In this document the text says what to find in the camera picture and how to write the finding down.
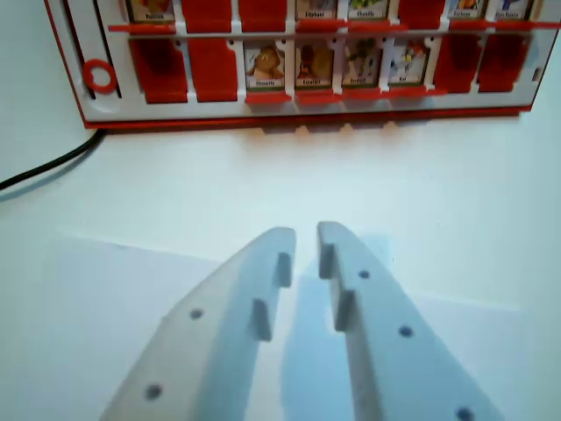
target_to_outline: white table surface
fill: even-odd
[[[3,10],[0,180],[90,135],[43,3]],[[525,310],[532,419],[558,419],[560,74],[558,47],[519,118],[111,135],[52,182],[0,194],[0,343],[40,299],[60,233],[224,260],[285,225],[304,268],[330,219],[387,236],[408,290]]]

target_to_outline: white background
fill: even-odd
[[[302,268],[333,219],[390,238],[407,290],[526,310],[531,419],[558,419],[560,72],[557,49],[520,118],[109,136],[62,177],[0,194],[0,326],[40,299],[45,231],[223,260],[287,225]],[[43,3],[4,4],[0,179],[89,135]]]
[[[35,243],[19,234],[20,244]],[[391,266],[387,239],[363,241]],[[12,296],[30,286],[34,294],[0,296],[12,315],[2,329],[0,419],[98,421],[161,319],[217,262],[65,236],[48,248],[42,282],[24,279],[10,288]],[[295,275],[280,292],[273,340],[259,345],[251,385],[238,385],[250,389],[244,421],[354,420],[344,335],[333,328],[329,284],[317,278],[317,261],[308,268],[310,275]],[[529,419],[523,314],[411,298],[506,419]],[[217,309],[208,303],[202,310]],[[186,359],[190,345],[199,343],[185,344]]]

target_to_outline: white plastic frame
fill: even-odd
[[[68,72],[75,87],[76,95],[85,119],[89,122],[107,121],[135,121],[135,120],[166,120],[166,119],[194,119],[194,118],[224,118],[224,117],[267,117],[294,116],[304,114],[339,114],[346,112],[383,112],[383,111],[426,111],[426,110],[455,110],[492,107],[524,107],[532,104],[536,95],[539,81],[533,81],[537,69],[546,66],[550,51],[556,38],[556,30],[533,30],[529,34],[529,52],[522,72],[512,92],[508,93],[479,93],[477,75],[472,83],[472,90],[468,94],[422,97],[416,99],[383,99],[378,101],[342,101],[340,103],[321,105],[302,105],[294,97],[294,42],[295,39],[325,38],[328,44],[332,39],[337,43],[331,47],[335,50],[333,72],[333,90],[341,92],[343,44],[346,38],[376,38],[386,39],[385,49],[391,48],[395,38],[424,37],[425,44],[431,47],[429,65],[427,67],[424,84],[428,89],[433,88],[432,77],[437,64],[437,53],[440,39],[448,32],[450,21],[447,17],[451,0],[447,1],[441,17],[441,26],[434,31],[408,31],[398,33],[348,33],[341,29],[335,33],[296,33],[295,32],[295,1],[289,0],[287,27],[285,32],[241,32],[238,16],[238,0],[232,0],[232,30],[227,33],[189,33],[181,12],[181,0],[174,0],[177,33],[168,38],[178,39],[178,46],[184,56],[188,76],[187,103],[158,103],[147,104],[141,91],[132,62],[129,48],[131,35],[127,32],[110,32],[109,25],[126,25],[128,16],[123,9],[122,0],[97,0],[103,21],[104,35],[107,39],[113,68],[117,74],[121,97],[116,92],[109,95],[96,94],[92,99],[82,79],[82,66],[72,38],[71,29],[61,0],[46,0],[52,13],[53,22],[57,30],[62,52],[64,53]],[[490,0],[487,7],[486,19],[492,20],[493,10],[496,10],[499,0]],[[102,34],[94,11],[93,0],[68,0],[72,19],[80,42],[80,49],[85,61],[101,59],[107,61]],[[388,8],[388,19],[395,24],[398,19],[399,0],[392,0]],[[348,11],[347,0],[338,0],[337,17],[346,18]],[[532,6],[530,20],[540,22],[559,22],[561,20],[561,2],[558,0],[536,0]],[[488,33],[494,29],[487,29],[480,33],[482,44],[486,42]],[[234,102],[198,103],[189,66],[188,49],[185,40],[188,38],[225,38],[233,40],[229,46],[236,53],[238,71],[238,100]],[[243,41],[247,39],[285,39],[285,68],[286,92],[292,96],[292,101],[282,104],[254,104],[245,103],[245,64]],[[382,55],[380,70],[380,87],[387,90],[387,59],[388,54]],[[94,77],[99,84],[107,82],[107,75],[101,69],[94,71]]]

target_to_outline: cartoon character picture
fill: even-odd
[[[296,0],[297,19],[332,19],[336,12],[336,0]]]
[[[376,40],[348,39],[344,46],[346,56],[343,73],[344,88],[375,88],[378,86],[380,50]]]
[[[525,19],[529,13],[530,0],[501,0],[497,19]]]
[[[388,0],[349,0],[349,19],[385,19]]]
[[[169,23],[174,21],[172,0],[128,0],[132,22]]]
[[[296,89],[325,89],[331,86],[333,51],[325,41],[296,46]]]
[[[284,89],[284,52],[274,41],[244,43],[244,52],[247,90]]]
[[[486,0],[454,0],[448,13],[449,18],[481,18],[485,11]]]
[[[390,65],[390,86],[421,85],[430,50],[422,39],[396,40]]]

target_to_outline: name label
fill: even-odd
[[[454,16],[458,18],[470,18],[472,14],[469,11],[454,11]]]
[[[357,16],[359,18],[376,18],[377,13],[375,11],[357,11]]]
[[[325,83],[325,81],[322,81],[321,79],[303,79],[302,80],[302,84],[304,84],[304,85],[321,85],[322,83]]]
[[[324,11],[306,11],[306,18],[325,18]]]
[[[504,12],[499,12],[497,13],[496,16],[497,19],[522,19],[522,14],[521,13],[516,13],[513,11],[504,11]]]
[[[164,20],[165,17],[161,13],[146,13],[146,19]]]

